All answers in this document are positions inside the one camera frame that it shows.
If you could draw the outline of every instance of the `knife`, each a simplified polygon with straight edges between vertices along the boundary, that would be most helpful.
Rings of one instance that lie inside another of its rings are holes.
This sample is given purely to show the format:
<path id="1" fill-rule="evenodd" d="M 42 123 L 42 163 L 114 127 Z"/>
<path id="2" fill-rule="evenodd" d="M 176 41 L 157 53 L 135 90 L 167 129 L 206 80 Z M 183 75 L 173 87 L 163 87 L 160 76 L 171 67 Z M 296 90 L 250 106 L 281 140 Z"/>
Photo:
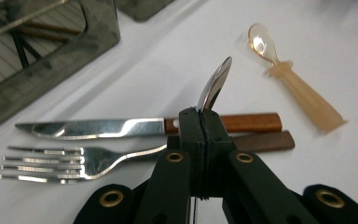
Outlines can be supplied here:
<path id="1" fill-rule="evenodd" d="M 274 132 L 282 129 L 276 113 L 221 117 L 229 133 Z M 17 123 L 32 135 L 60 140 L 83 140 L 178 133 L 179 119 L 96 119 Z"/>

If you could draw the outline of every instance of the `metal ring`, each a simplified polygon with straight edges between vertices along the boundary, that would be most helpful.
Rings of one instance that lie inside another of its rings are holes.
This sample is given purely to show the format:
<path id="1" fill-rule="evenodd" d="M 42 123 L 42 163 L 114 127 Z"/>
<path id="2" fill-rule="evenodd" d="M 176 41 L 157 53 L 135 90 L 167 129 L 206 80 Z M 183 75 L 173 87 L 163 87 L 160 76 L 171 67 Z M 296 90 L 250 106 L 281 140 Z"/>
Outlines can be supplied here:
<path id="1" fill-rule="evenodd" d="M 109 195 L 116 195 L 117 197 L 114 200 L 106 200 L 106 197 Z M 100 198 L 100 204 L 103 207 L 114 207 L 121 203 L 124 199 L 124 194 L 119 190 L 109 190 L 105 194 L 103 194 Z"/>
<path id="2" fill-rule="evenodd" d="M 252 162 L 254 160 L 251 155 L 244 153 L 244 152 L 238 153 L 236 158 L 238 161 L 241 161 L 241 162 Z"/>
<path id="3" fill-rule="evenodd" d="M 316 197 L 319 201 L 330 207 L 342 208 L 345 205 L 344 200 L 338 197 L 335 193 L 325 189 L 319 189 L 316 191 Z"/>
<path id="4" fill-rule="evenodd" d="M 171 162 L 179 162 L 183 159 L 183 155 L 178 152 L 172 152 L 167 155 L 167 160 Z"/>

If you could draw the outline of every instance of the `translucent spoon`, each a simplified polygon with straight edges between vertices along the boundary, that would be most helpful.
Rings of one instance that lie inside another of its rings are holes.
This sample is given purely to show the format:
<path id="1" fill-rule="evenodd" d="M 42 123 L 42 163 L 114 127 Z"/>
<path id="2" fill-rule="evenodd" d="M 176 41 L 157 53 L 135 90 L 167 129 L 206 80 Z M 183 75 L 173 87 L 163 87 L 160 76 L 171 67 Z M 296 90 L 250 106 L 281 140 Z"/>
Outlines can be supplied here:
<path id="1" fill-rule="evenodd" d="M 329 133 L 346 122 L 336 109 L 292 71 L 292 62 L 281 63 L 278 60 L 274 43 L 264 25 L 260 23 L 252 25 L 248 38 L 252 50 L 273 64 L 268 70 L 269 73 L 286 85 L 319 129 Z"/>

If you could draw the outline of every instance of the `white surface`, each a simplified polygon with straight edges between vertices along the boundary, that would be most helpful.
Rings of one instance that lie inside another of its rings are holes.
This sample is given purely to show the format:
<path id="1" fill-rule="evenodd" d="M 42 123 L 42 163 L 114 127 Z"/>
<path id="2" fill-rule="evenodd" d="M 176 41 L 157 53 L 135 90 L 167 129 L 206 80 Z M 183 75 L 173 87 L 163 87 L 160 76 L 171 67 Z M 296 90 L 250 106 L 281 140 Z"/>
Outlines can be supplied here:
<path id="1" fill-rule="evenodd" d="M 261 154 L 277 177 L 298 193 L 325 184 L 358 202 L 358 1 L 177 0 L 147 22 L 118 13 L 122 40 L 60 86 L 0 126 L 7 145 L 149 148 L 164 137 L 62 142 L 37 139 L 16 122 L 55 119 L 174 117 L 197 103 L 227 56 L 230 73 L 213 110 L 223 114 L 278 112 L 296 141 L 292 151 Z M 267 65 L 247 46 L 255 22 L 273 35 L 281 60 L 349 122 L 321 135 Z M 124 164 L 101 179 L 72 186 L 0 180 L 0 223 L 71 223 L 91 193 L 107 184 L 134 188 L 153 163 Z M 200 206 L 199 224 L 226 223 L 219 200 Z"/>

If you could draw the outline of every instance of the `silver fork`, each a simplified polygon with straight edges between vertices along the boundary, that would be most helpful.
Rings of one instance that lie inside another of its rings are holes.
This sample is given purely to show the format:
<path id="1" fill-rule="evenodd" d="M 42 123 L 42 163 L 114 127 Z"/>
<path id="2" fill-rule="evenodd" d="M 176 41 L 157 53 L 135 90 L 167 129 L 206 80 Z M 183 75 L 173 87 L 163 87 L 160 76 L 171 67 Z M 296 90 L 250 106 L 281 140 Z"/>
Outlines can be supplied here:
<path id="1" fill-rule="evenodd" d="M 43 154 L 43 156 L 38 158 L 3 157 L 3 161 L 10 161 L 11 164 L 1 165 L 1 170 L 21 171 L 25 175 L 0 175 L 0 179 L 74 184 L 81 180 L 99 178 L 111 171 L 120 162 L 128 159 L 147 155 L 156 158 L 160 154 L 159 152 L 166 148 L 167 145 L 164 145 L 132 153 L 117 153 L 101 147 L 8 147 L 8 149 Z"/>

